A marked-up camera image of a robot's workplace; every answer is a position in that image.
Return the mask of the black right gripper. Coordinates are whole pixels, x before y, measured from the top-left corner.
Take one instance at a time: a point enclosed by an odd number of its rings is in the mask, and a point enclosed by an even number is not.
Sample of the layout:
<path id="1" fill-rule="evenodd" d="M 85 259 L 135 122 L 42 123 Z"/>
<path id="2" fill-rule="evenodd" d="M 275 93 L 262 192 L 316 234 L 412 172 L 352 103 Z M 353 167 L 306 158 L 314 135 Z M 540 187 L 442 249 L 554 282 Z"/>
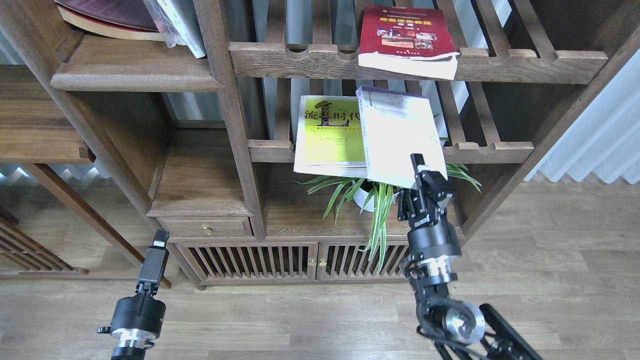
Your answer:
<path id="1" fill-rule="evenodd" d="M 416 189 L 405 188 L 399 192 L 398 221 L 407 221 L 411 228 L 407 241 L 413 260 L 458 257 L 461 247 L 446 210 L 456 190 L 440 171 L 427 169 L 422 153 L 412 153 L 410 158 Z"/>

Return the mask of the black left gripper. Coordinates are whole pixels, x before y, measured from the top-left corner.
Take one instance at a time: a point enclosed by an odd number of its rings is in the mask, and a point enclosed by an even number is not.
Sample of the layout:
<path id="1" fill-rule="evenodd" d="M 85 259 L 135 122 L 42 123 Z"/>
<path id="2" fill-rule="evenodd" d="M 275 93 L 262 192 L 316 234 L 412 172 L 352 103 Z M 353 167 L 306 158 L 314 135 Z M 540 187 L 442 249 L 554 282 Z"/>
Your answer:
<path id="1" fill-rule="evenodd" d="M 169 237 L 169 231 L 156 230 L 138 275 L 137 294 L 118 301 L 110 326 L 97 328 L 98 334 L 109 334 L 121 343 L 148 343 L 160 337 L 166 305 L 153 296 L 169 259 Z"/>

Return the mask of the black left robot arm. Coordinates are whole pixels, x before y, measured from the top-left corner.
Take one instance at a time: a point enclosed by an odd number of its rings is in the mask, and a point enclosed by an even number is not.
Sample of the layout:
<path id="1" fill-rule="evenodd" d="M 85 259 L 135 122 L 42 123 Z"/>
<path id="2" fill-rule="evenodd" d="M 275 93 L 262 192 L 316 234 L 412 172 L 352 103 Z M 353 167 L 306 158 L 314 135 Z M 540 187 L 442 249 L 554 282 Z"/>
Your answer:
<path id="1" fill-rule="evenodd" d="M 119 339 L 112 360 L 142 360 L 146 351 L 154 347 L 154 340 L 160 337 L 166 305 L 154 296 L 169 258 L 168 240 L 169 231 L 156 231 L 138 275 L 135 295 L 120 299 L 110 326 L 96 330 L 98 334 L 110 334 Z"/>

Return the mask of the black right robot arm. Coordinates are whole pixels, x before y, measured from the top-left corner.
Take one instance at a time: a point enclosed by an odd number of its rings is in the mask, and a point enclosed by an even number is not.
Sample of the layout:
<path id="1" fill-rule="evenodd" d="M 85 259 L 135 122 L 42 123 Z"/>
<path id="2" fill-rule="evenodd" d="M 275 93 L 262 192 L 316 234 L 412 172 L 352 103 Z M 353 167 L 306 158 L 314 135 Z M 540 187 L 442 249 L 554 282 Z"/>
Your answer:
<path id="1" fill-rule="evenodd" d="M 415 185 L 398 196 L 398 219 L 407 221 L 409 256 L 400 262 L 416 300 L 419 335 L 432 340 L 444 360 L 539 360 L 541 356 L 489 304 L 450 297 L 457 280 L 451 260 L 461 255 L 447 205 L 457 192 L 439 171 L 429 170 L 413 153 Z"/>

